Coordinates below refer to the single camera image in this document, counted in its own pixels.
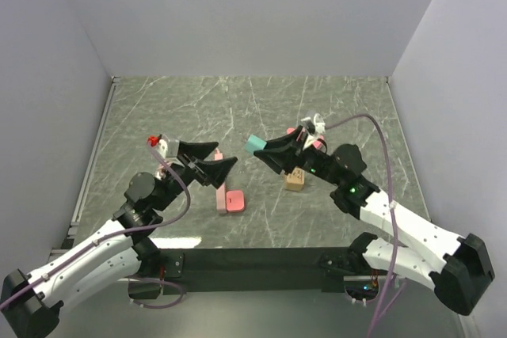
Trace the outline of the teal cube block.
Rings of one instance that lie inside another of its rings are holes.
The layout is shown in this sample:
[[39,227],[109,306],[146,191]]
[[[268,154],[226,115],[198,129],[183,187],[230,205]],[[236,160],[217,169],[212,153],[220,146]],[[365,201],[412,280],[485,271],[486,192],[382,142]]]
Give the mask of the teal cube block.
[[266,141],[257,137],[256,135],[250,135],[246,141],[246,151],[253,154],[257,150],[263,150],[266,146]]

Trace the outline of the wooden cube block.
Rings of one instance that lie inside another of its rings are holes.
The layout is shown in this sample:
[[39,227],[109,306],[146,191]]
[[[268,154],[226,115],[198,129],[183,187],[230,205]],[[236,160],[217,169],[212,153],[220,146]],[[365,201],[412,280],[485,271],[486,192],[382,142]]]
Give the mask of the wooden cube block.
[[294,170],[284,175],[284,188],[291,192],[300,192],[305,185],[304,171],[301,168],[294,168]]

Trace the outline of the pink long power strip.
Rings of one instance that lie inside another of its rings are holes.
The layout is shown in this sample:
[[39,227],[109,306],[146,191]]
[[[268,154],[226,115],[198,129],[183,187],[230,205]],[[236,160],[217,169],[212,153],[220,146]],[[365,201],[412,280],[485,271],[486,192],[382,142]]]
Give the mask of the pink long power strip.
[[[223,154],[221,151],[216,148],[214,159],[216,161],[223,159]],[[215,201],[216,201],[216,210],[220,215],[225,215],[227,213],[227,190],[225,183],[222,183],[220,187],[216,190],[215,193]]]

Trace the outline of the pink triangular plug adapter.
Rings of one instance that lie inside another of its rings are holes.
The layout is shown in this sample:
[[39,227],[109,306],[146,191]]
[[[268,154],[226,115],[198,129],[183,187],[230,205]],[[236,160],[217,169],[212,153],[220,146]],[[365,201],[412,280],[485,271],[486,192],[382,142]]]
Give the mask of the pink triangular plug adapter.
[[246,198],[241,190],[226,191],[227,213],[240,213],[246,209]]

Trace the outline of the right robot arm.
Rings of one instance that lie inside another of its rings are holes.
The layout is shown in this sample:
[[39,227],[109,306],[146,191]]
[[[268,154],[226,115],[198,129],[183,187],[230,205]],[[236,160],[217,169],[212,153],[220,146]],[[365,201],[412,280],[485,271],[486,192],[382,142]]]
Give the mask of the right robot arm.
[[428,287],[453,312],[468,316],[495,278],[483,239],[463,237],[432,224],[363,176],[366,163],[358,146],[342,144],[332,154],[315,146],[305,147],[300,129],[263,142],[252,154],[275,173],[302,169],[335,185],[330,197],[337,208],[355,219],[375,226],[393,238],[362,235],[358,248],[348,254],[352,271],[370,268],[392,271]]

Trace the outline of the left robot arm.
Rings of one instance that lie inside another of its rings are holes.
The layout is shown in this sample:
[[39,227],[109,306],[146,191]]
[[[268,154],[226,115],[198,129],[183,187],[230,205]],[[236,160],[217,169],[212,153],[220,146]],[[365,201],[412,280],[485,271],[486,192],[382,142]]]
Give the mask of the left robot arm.
[[189,185],[220,188],[236,157],[210,161],[217,142],[182,142],[151,136],[147,147],[159,163],[155,173],[130,179],[119,210],[96,232],[48,264],[4,278],[1,312],[17,337],[46,337],[59,324],[60,311],[86,299],[118,279],[153,274],[160,251],[150,239],[164,221],[164,211]]

